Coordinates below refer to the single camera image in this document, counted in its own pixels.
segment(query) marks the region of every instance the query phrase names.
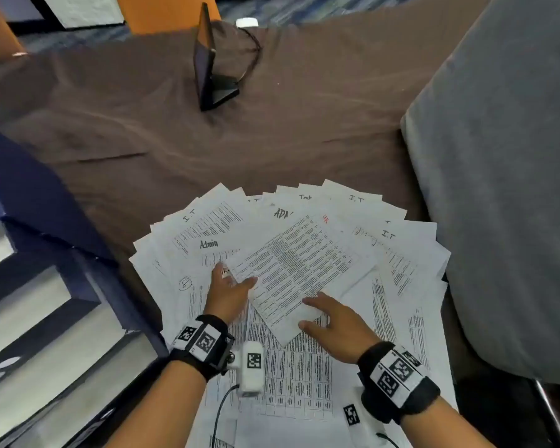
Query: black cable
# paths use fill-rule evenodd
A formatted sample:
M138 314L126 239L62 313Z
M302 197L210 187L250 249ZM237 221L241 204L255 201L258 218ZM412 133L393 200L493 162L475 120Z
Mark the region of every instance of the black cable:
M246 77L247 74L250 74L253 69L255 68L255 66L257 65L257 61L259 61L259 55L261 54L261 44L259 43L259 41L257 40L257 38L246 28L240 28L239 30L246 32L246 34L251 37L251 40L254 42L255 44L255 58L252 60L251 64L249 64L249 67L246 68L246 71L243 72L243 75L241 75L239 77L239 80L237 80L237 83L240 83L241 80L243 80L243 78Z
M222 398L222 401L220 402L220 406L218 407L218 413L216 415L216 422L214 423L214 434L211 436L211 448L216 448L216 430L218 429L218 420L220 418L220 412L222 411L222 406L224 405L224 401L226 400L226 397L231 393L231 391L236 390L237 388L239 388L239 384L231 386L230 390L226 392L224 398Z
M383 438L384 440L388 440L388 442L390 442L391 444L393 444L396 448L398 448L398 445L394 443L394 440L392 440L390 437L388 437L386 434L382 434L381 432L377 432L376 436L379 438Z

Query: person's left hand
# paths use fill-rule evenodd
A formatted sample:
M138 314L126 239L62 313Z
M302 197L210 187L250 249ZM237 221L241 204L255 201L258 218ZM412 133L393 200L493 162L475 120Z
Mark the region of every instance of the person's left hand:
M211 271L211 284L203 314L218 316L230 325L245 307L247 291L255 286L257 278L247 278L242 283L235 284L231 277L222 278L223 268L219 262Z

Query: floor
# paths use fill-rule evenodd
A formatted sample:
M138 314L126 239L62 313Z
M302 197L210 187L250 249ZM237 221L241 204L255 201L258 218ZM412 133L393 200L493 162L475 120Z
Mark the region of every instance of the floor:
M336 15L370 11L409 0L217 0L224 20L255 17L261 26L320 21ZM20 41L30 53L75 45L94 45L131 36L126 25L26 35Z

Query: wrist-mounted device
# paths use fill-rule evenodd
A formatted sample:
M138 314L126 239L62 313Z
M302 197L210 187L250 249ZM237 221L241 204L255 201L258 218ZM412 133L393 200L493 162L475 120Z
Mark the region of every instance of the wrist-mounted device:
M361 403L383 423L400 424L403 416L423 412L440 396L425 366L402 346L380 342L357 365L364 386Z
M222 319L202 314L185 325L172 342L170 360L190 364L209 381L218 374L226 374L234 342Z

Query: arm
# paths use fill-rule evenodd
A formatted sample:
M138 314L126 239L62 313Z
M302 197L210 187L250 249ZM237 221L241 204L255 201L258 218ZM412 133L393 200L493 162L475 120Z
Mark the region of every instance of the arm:
M245 306L247 291L257 280L240 284L222 278L222 264L212 271L204 314L230 324ZM171 361L145 398L112 435L106 448L179 448L185 446L206 386L201 373L181 361Z
M336 360L356 364L367 349L381 341L355 311L332 297L320 293L303 302L325 312L330 321L327 327L301 321L299 328ZM493 448L442 398L420 414L403 417L401 427L414 448Z

